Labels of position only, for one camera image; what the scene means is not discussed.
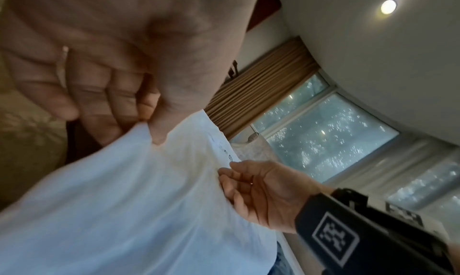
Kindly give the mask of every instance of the striped curtain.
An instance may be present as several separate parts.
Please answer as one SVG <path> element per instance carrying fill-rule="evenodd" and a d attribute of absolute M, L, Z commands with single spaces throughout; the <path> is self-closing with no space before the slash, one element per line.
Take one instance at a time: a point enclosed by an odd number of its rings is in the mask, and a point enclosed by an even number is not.
<path fill-rule="evenodd" d="M 224 84 L 205 111 L 231 139 L 319 69 L 302 40 L 293 38 Z"/>

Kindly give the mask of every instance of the hand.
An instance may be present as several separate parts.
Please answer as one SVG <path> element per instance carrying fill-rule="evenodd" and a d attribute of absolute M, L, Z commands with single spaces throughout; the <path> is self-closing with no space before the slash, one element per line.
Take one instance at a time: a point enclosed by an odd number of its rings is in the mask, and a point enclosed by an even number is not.
<path fill-rule="evenodd" d="M 161 144 L 218 90 L 255 3 L 6 0 L 0 47 L 19 91 L 54 116 L 79 117 L 102 145 L 143 118 Z M 56 75 L 64 46 L 69 95 Z"/>
<path fill-rule="evenodd" d="M 225 197 L 244 219 L 282 232 L 296 233 L 295 218 L 311 195 L 334 190 L 279 163 L 231 162 L 220 168 Z"/>

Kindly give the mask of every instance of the white t-shirt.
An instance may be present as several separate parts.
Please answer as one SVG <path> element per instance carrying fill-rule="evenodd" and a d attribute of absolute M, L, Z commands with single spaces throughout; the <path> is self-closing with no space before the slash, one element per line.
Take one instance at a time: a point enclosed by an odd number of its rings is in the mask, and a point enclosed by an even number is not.
<path fill-rule="evenodd" d="M 139 124 L 0 214 L 0 274 L 266 275 L 276 235 L 225 199 L 231 160 L 203 111 L 160 147 Z"/>

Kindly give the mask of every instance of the ceiling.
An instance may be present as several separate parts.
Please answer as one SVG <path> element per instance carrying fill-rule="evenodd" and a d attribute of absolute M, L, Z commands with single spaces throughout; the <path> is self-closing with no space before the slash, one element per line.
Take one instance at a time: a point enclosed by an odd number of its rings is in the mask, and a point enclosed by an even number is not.
<path fill-rule="evenodd" d="M 460 145 L 460 0 L 281 0 L 323 70 L 382 115 Z"/>

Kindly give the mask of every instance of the recessed light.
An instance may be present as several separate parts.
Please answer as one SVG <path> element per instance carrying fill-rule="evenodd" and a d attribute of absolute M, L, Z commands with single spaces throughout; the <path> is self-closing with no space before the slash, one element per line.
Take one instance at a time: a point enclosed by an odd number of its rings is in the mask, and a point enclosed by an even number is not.
<path fill-rule="evenodd" d="M 396 2 L 394 0 L 387 0 L 380 7 L 380 10 L 382 11 L 383 14 L 390 14 L 395 9 L 396 9 Z"/>

